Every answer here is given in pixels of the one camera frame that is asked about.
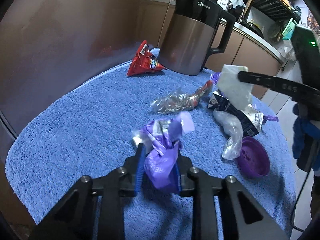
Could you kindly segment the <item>blue gloved right hand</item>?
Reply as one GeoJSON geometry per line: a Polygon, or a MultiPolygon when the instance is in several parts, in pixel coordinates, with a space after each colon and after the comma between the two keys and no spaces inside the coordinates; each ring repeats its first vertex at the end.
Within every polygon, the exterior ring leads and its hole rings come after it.
{"type": "Polygon", "coordinates": [[[293,113],[297,116],[293,125],[293,157],[297,167],[305,172],[313,169],[319,177],[319,109],[295,104],[293,113]]]}

